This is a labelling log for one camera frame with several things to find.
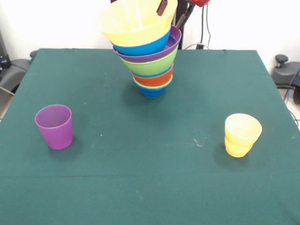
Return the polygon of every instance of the red object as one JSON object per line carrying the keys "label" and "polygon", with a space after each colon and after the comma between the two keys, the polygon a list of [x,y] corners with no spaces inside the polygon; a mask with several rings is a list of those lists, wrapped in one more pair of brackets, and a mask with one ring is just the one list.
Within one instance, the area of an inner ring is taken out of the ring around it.
{"label": "red object", "polygon": [[194,3],[195,5],[202,7],[206,5],[210,0],[190,0],[190,2]]}
{"label": "red object", "polygon": [[138,83],[148,86],[148,87],[158,87],[168,83],[172,77],[174,63],[167,72],[162,75],[154,76],[154,77],[140,77],[136,76],[133,72],[131,72],[132,76],[135,78],[135,81]]}

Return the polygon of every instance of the yellow cup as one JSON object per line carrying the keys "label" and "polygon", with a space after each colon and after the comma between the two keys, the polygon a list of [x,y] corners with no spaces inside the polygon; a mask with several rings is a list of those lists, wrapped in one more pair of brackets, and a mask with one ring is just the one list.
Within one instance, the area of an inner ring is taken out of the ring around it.
{"label": "yellow cup", "polygon": [[252,148],[262,133],[260,122],[254,117],[237,113],[225,121],[225,147],[229,155],[243,157]]}
{"label": "yellow cup", "polygon": [[100,13],[98,27],[114,44],[139,46],[163,37],[177,8],[177,0],[169,0],[164,13],[156,10],[161,0],[118,0]]}

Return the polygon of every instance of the stack of bowls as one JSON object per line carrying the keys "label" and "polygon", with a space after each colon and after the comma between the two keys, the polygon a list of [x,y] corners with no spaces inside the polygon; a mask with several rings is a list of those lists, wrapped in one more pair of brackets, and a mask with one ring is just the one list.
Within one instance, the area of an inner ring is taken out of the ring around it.
{"label": "stack of bowls", "polygon": [[169,0],[157,15],[161,0],[118,0],[100,16],[101,32],[131,70],[141,92],[159,97],[173,78],[173,62],[181,32],[171,26],[177,0]]}

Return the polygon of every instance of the green bowl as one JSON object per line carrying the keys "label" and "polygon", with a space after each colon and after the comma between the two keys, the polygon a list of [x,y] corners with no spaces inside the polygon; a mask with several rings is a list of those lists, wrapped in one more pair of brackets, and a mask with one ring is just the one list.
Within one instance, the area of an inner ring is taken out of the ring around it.
{"label": "green bowl", "polygon": [[120,59],[136,76],[151,77],[167,71],[172,66],[176,54],[177,48],[165,57],[150,62],[130,62]]}

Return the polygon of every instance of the plastic cup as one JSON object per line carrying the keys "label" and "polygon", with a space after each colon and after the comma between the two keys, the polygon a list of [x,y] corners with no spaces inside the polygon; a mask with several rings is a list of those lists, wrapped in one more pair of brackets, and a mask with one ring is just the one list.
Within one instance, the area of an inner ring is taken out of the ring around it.
{"label": "plastic cup", "polygon": [[72,111],[65,105],[49,105],[38,111],[35,122],[53,150],[67,148],[73,142]]}
{"label": "plastic cup", "polygon": [[225,147],[233,157],[245,156],[262,133],[260,122],[254,117],[237,113],[225,121]]}

